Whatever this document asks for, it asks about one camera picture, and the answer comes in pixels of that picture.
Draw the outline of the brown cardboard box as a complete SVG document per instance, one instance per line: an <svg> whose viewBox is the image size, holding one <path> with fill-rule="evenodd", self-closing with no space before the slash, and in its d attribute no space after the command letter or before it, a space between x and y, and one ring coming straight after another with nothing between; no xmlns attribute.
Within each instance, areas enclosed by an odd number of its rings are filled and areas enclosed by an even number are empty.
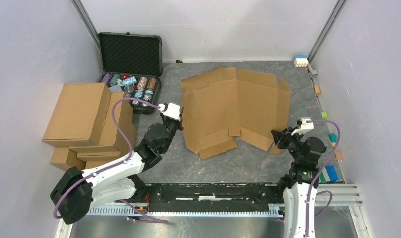
<svg viewBox="0 0 401 238"><path fill-rule="evenodd" d="M202 159L237 146L238 138L272 154L280 153L272 130L287 128L290 88L274 74L235 67L183 79L185 146Z"/></svg>

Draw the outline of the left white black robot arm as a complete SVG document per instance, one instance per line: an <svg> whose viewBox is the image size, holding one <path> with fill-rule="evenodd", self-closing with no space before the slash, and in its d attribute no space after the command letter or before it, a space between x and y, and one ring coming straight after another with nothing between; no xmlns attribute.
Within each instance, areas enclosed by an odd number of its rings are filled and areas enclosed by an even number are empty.
<svg viewBox="0 0 401 238"><path fill-rule="evenodd" d="M73 224L100 205L142 201L146 189L138 174L158 164L176 132L183 129L182 114L162 113L161 117L162 123L151 125L141 143L126 155L92 169L67 169L50 194L54 218Z"/></svg>

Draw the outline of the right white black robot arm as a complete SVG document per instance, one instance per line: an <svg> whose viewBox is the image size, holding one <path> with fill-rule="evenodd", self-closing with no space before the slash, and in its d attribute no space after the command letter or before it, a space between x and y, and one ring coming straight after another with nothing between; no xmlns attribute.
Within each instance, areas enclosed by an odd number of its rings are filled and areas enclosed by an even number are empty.
<svg viewBox="0 0 401 238"><path fill-rule="evenodd" d="M284 238L314 238L318 160L326 146L317 137L302 141L293 128L272 130L275 146L293 157L290 170L280 178L277 197L284 202Z"/></svg>

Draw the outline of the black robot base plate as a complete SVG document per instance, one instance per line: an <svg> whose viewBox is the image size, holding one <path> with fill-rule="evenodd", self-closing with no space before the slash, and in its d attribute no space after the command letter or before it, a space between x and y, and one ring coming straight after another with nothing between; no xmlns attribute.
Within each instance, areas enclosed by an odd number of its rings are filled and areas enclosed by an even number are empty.
<svg viewBox="0 0 401 238"><path fill-rule="evenodd" d="M152 183L126 199L149 212L265 212L284 200L275 183Z"/></svg>

